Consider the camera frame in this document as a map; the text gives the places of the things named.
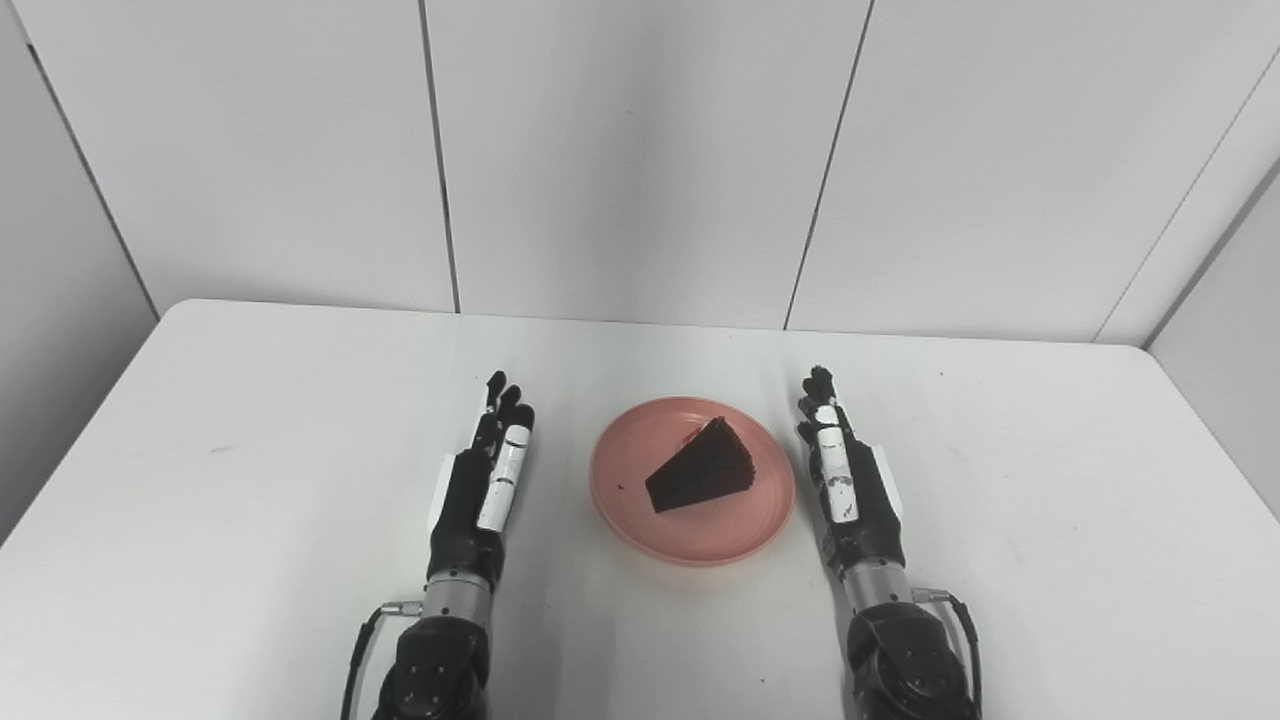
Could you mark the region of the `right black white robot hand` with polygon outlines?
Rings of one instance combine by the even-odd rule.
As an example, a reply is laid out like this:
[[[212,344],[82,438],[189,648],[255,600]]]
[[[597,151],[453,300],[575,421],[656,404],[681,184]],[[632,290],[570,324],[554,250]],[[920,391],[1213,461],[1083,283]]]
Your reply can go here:
[[[810,369],[797,409],[797,434],[808,447],[808,471],[826,524],[826,566],[836,577],[860,562],[905,568],[901,521],[876,452],[855,436],[828,369]]]

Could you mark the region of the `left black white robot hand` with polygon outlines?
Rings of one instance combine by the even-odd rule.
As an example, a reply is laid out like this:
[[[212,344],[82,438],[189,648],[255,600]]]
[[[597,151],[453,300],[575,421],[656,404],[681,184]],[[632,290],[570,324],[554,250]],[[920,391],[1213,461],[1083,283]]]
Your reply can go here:
[[[534,409],[503,370],[485,384],[470,446],[452,457],[430,537],[428,579],[477,579],[495,592],[506,564],[504,533],[529,455]]]

